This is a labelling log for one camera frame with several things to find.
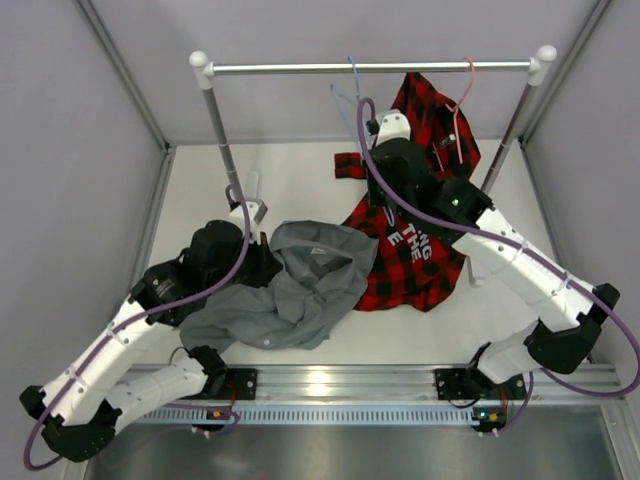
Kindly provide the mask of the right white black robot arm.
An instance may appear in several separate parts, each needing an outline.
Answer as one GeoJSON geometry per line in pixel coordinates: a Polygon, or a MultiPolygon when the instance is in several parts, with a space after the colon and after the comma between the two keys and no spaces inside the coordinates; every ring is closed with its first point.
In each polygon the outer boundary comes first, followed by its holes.
{"type": "Polygon", "coordinates": [[[477,262],[528,305],[536,320],[480,347],[465,373],[468,390],[487,397],[511,378],[542,369],[569,375],[589,356],[612,317],[619,291],[574,277],[528,242],[481,189],[441,180],[417,144],[396,138],[368,150],[374,200],[477,262]]]}

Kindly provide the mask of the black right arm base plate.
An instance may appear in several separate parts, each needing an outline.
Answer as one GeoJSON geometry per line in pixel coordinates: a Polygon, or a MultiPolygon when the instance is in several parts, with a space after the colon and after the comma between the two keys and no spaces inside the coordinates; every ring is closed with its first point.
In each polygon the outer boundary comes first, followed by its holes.
{"type": "Polygon", "coordinates": [[[488,399],[501,387],[475,367],[440,368],[434,375],[440,400],[488,399]]]}

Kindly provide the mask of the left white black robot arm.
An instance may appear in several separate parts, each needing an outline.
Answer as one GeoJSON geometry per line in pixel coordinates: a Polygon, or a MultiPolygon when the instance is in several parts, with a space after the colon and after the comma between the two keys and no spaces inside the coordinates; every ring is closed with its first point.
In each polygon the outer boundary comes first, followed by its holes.
{"type": "Polygon", "coordinates": [[[115,317],[56,379],[29,386],[20,403],[58,458],[83,462],[124,428],[179,399],[232,397],[230,370],[216,347],[189,347],[183,358],[134,381],[123,375],[160,339],[202,310],[215,286],[264,286],[281,270],[263,232],[213,220],[171,260],[148,268],[115,317]]]}

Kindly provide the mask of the blue wire hanger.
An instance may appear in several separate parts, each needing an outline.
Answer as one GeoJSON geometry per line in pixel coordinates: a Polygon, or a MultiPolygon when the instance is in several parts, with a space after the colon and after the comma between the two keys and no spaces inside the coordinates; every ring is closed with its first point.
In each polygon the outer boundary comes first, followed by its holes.
{"type": "Polygon", "coordinates": [[[354,138],[354,142],[359,147],[359,153],[354,155],[348,154],[346,156],[346,163],[337,165],[337,167],[340,172],[345,171],[347,173],[347,178],[367,180],[369,169],[368,169],[368,163],[364,158],[365,151],[363,149],[363,146],[364,145],[369,146],[372,144],[369,144],[368,142],[362,143],[360,141],[359,134],[357,133],[357,127],[356,127],[356,113],[350,115],[346,111],[347,104],[353,106],[354,109],[357,110],[358,106],[361,103],[358,68],[351,56],[348,57],[348,60],[351,63],[351,67],[353,69],[355,95],[354,96],[348,95],[335,84],[332,84],[330,89],[331,89],[332,98],[347,127],[347,130],[351,134],[351,136],[354,138]]]}

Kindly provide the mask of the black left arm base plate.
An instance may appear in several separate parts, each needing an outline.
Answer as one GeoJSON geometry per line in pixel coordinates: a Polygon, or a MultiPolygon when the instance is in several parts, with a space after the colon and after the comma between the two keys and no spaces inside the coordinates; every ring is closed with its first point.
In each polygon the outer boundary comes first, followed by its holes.
{"type": "Polygon", "coordinates": [[[252,401],[256,398],[258,370],[254,368],[229,368],[216,400],[252,401]]]}

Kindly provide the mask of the grey button shirt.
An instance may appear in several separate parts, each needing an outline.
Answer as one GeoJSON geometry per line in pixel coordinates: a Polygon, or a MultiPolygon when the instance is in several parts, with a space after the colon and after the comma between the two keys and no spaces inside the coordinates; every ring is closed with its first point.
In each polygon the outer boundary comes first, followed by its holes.
{"type": "Polygon", "coordinates": [[[364,295],[378,241],[351,227],[288,221],[274,230],[270,249],[282,269],[268,285],[236,283],[212,294],[180,325],[184,347],[318,347],[364,295]]]}

